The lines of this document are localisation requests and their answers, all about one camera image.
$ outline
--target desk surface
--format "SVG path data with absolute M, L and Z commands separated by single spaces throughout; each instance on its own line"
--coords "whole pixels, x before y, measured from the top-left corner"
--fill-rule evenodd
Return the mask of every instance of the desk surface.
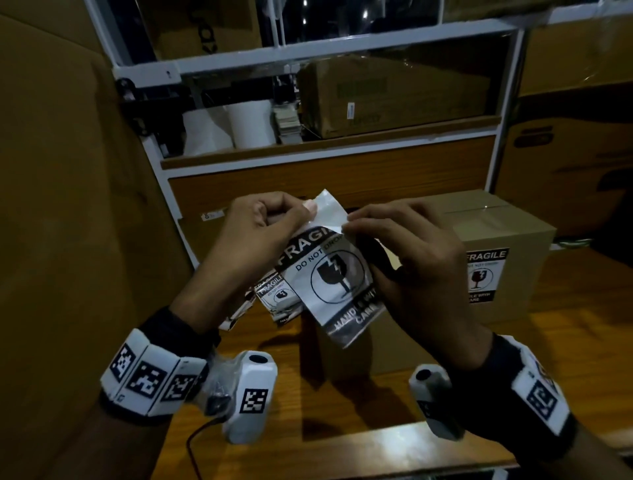
M 633 447 L 633 270 L 588 248 L 552 252 L 530 311 L 492 328 L 532 348 L 590 430 L 614 448 Z M 436 438 L 408 392 L 409 371 L 338 388 L 310 379 L 305 367 L 315 359 L 301 323 L 277 330 L 256 303 L 224 335 L 221 353 L 265 350 L 279 376 L 257 443 L 228 445 L 219 427 L 194 441 L 204 479 L 329 480 L 513 460 L 470 434 L 459 443 Z M 185 441 L 203 422 L 194 407 L 175 416 L 154 480 L 195 478 Z

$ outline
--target person's right hand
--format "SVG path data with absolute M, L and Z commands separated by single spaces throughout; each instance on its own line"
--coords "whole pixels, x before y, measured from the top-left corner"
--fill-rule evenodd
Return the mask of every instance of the person's right hand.
M 422 199 L 368 205 L 349 214 L 346 234 L 358 236 L 393 319 L 444 366 L 472 370 L 490 352 L 492 332 L 468 304 L 463 243 Z M 391 268 L 378 239 L 402 264 Z

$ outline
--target hand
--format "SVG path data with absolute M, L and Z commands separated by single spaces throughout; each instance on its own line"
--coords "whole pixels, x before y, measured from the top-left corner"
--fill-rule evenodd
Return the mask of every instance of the hand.
M 171 311 L 197 332 L 218 327 L 316 213 L 314 201 L 303 206 L 300 199 L 283 192 L 235 199 L 215 245 L 173 301 Z
M 348 220 L 343 231 L 359 236 L 377 289 L 398 325 L 445 366 L 481 366 L 492 332 L 470 311 L 466 251 L 452 228 L 421 199 L 368 205 Z M 393 270 L 384 250 L 367 237 L 378 239 L 402 266 Z

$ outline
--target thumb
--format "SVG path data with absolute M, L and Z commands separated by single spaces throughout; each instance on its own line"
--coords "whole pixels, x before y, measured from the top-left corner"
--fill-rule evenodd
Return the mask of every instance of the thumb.
M 287 243 L 297 230 L 313 218 L 314 214 L 308 208 L 303 205 L 297 205 L 288 210 L 278 222 L 268 228 L 275 233 L 276 238 Z

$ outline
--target barcode sticker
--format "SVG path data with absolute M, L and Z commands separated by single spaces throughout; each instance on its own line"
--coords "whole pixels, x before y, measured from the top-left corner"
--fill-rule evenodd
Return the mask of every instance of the barcode sticker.
M 215 210 L 215 212 L 206 212 L 200 215 L 200 218 L 202 219 L 203 222 L 206 222 L 207 220 L 214 220 L 220 217 L 224 217 L 223 210 Z

